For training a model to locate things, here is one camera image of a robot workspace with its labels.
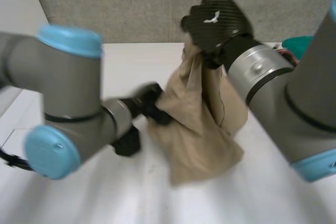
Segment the black glove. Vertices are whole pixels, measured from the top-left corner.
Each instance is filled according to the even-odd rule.
[[[217,68],[223,64],[225,44],[237,36],[253,37],[250,22],[233,0],[202,0],[192,6],[181,20],[184,32],[203,52],[206,65]]]

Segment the tan fabric sack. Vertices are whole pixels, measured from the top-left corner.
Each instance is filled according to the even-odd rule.
[[[240,161],[232,136],[245,124],[247,108],[222,68],[202,67],[200,49],[187,36],[182,64],[171,75],[157,107],[174,120],[149,120],[149,134],[168,151],[173,185],[212,178]]]

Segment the black band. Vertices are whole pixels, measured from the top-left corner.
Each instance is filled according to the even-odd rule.
[[[310,116],[304,114],[301,110],[299,110],[296,105],[293,103],[293,101],[291,100],[289,93],[288,93],[288,89],[287,86],[285,88],[285,99],[289,105],[289,107],[293,110],[293,112],[300,117],[302,120],[304,120],[305,122],[309,123],[310,125],[314,126],[315,128],[318,128],[320,130],[323,131],[328,131],[331,133],[336,133],[336,127],[331,127],[328,125],[325,125],[313,118],[311,118]]]
[[[262,45],[249,36],[237,36],[230,39],[223,47],[223,62],[226,72],[229,71],[233,62],[247,50]]]
[[[25,39],[25,37],[20,36],[20,35],[16,35],[10,38],[6,44],[6,47],[0,54],[0,58],[2,58],[2,72],[4,76],[7,78],[7,80],[15,87],[18,87],[18,85],[16,85],[13,78],[10,76],[11,74],[9,73],[8,62],[9,62],[9,57],[11,55],[11,52],[13,51],[15,46],[23,39]]]
[[[93,115],[87,115],[87,116],[79,116],[79,117],[60,117],[60,116],[53,116],[49,115],[47,113],[44,113],[44,118],[47,121],[55,122],[55,123],[80,123],[80,122],[85,122],[89,121],[97,116],[101,115],[101,111],[97,112],[96,114]]]
[[[115,132],[117,132],[118,131],[118,125],[117,125],[116,119],[114,118],[113,114],[111,113],[111,111],[109,111],[104,106],[102,107],[102,109],[104,110],[104,112],[106,112],[110,116],[110,118],[111,118],[111,120],[113,122],[114,128],[115,128]]]
[[[246,97],[246,105],[249,106],[253,96],[258,92],[258,90],[265,85],[267,82],[269,82],[270,80],[274,79],[277,76],[280,76],[284,73],[289,73],[292,72],[293,69],[292,68],[280,68],[277,69],[275,71],[273,71],[272,73],[266,75],[265,77],[263,77],[260,81],[258,81],[252,88],[251,90],[248,92],[247,97]]]

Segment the gray robot arm segment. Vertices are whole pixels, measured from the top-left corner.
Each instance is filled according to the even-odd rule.
[[[0,33],[0,82],[43,95],[45,125],[25,142],[37,173],[61,179],[108,144],[130,156],[140,149],[133,118],[170,120],[154,105],[162,91],[155,83],[133,98],[101,104],[101,54],[100,36],[88,30],[48,25],[37,38]]]
[[[335,16],[336,0],[295,69],[270,48],[256,46],[228,70],[258,121],[309,182],[336,173]]]

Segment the white table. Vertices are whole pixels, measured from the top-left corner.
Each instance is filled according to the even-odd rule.
[[[127,95],[141,83],[164,86],[183,44],[105,45],[103,97]],[[0,144],[23,155],[22,141],[41,123],[40,95],[23,91],[0,118]],[[1,224],[332,224],[336,176],[303,182],[253,115],[236,135],[245,150],[227,174],[179,188],[169,185],[161,148],[142,131],[143,151],[118,157],[107,147],[71,176],[52,181],[0,164]]]

